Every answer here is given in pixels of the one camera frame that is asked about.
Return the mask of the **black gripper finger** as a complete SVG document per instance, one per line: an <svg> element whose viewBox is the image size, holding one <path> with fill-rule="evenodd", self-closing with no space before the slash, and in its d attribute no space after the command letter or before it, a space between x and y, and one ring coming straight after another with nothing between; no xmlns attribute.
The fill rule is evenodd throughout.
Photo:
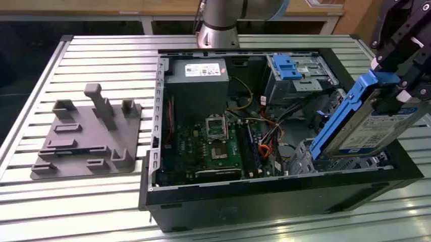
<svg viewBox="0 0 431 242"><path fill-rule="evenodd" d="M376 51L372 60L372 71L395 73L398 67L415 54L419 46L412 37L427 26L427 5L416 10L404 22L386 23L383 20L383 5L374 28L371 48Z"/></svg>
<svg viewBox="0 0 431 242"><path fill-rule="evenodd" d="M422 101L430 100L430 25L419 31L412 40L419 49L400 81L402 91L396 96L400 102L410 102L415 98Z"/></svg>

